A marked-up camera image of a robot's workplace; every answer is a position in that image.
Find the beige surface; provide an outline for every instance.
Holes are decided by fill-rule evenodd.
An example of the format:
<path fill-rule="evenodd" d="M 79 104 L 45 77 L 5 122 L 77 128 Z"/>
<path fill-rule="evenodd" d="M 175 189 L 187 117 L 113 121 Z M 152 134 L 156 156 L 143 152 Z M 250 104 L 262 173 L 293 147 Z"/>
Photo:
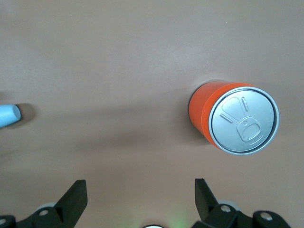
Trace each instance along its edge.
<path fill-rule="evenodd" d="M 189 228 L 194 179 L 248 215 L 304 223 L 304 4 L 298 1 L 0 0 L 0 214 L 23 219 L 86 179 L 77 227 Z M 239 157 L 191 125 L 191 94 L 243 81 L 277 102 L 281 125 Z"/>

